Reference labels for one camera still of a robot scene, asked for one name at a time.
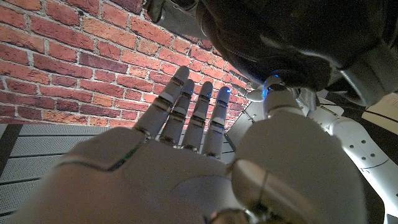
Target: black cable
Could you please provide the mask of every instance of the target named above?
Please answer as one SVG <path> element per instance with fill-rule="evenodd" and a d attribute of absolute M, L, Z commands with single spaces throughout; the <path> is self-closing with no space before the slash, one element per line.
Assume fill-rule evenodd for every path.
<path fill-rule="evenodd" d="M 393 121 L 393 122 L 395 122 L 395 123 L 398 123 L 398 121 L 397 121 L 396 119 L 389 118 L 389 117 L 387 117 L 387 116 L 384 116 L 383 114 L 375 113 L 375 112 L 372 112 L 372 111 L 366 111 L 366 110 L 362 110 L 362 109 L 358 109 L 358 108 L 353 108 L 353 107 L 350 107 L 350 106 L 333 105 L 333 104 L 329 104 L 329 103 L 321 103 L 321 105 L 325 105 L 325 106 L 339 106 L 339 107 L 341 107 L 341 108 L 349 108 L 349 109 L 352 109 L 352 110 L 358 110 L 358 111 L 362 111 L 362 112 L 364 112 L 364 113 L 374 114 L 374 115 L 380 116 L 380 117 L 382 117 L 382 118 L 389 119 L 390 121 Z"/>

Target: gray floor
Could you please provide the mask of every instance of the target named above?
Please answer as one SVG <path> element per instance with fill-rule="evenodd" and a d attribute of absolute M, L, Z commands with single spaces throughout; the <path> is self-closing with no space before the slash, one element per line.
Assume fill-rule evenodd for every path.
<path fill-rule="evenodd" d="M 62 154 L 78 142 L 108 129 L 90 126 L 24 125 L 0 176 L 0 224 L 8 222 L 11 213 L 20 207 L 40 178 Z M 221 161 L 227 164 L 233 158 L 234 152 L 224 138 Z"/>

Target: blue light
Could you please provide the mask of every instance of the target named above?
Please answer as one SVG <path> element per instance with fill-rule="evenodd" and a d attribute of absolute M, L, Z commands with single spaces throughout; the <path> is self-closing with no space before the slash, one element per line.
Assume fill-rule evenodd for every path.
<path fill-rule="evenodd" d="M 262 99 L 265 100 L 266 99 L 266 90 L 264 88 L 264 85 L 262 86 Z"/>

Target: red brick wall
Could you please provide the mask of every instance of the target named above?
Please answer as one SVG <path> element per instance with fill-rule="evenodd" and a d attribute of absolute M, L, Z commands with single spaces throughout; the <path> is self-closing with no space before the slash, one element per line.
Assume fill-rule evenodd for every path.
<path fill-rule="evenodd" d="M 182 65 L 195 93 L 244 86 L 208 41 L 154 25 L 138 1 L 5 0 L 0 15 L 0 123 L 131 127 Z M 237 94 L 227 127 L 248 103 Z"/>

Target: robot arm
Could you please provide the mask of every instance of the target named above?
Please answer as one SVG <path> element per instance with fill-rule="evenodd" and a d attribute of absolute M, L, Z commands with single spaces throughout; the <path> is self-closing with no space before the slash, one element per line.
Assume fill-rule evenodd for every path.
<path fill-rule="evenodd" d="M 266 120 L 246 132 L 228 167 L 216 159 L 227 88 L 217 96 L 202 150 L 206 156 L 195 151 L 209 84 L 201 90 L 183 147 L 173 147 L 192 90 L 188 74 L 188 68 L 179 68 L 134 128 L 114 128 L 76 145 L 13 222 L 367 223 L 358 170 L 338 138 L 301 114 L 277 75 L 263 86 Z M 161 142 L 155 141 L 167 117 Z"/>
<path fill-rule="evenodd" d="M 352 119 L 334 121 L 330 125 L 330 134 L 339 137 L 344 151 L 382 198 L 386 211 L 385 223 L 389 215 L 398 220 L 398 166 Z"/>

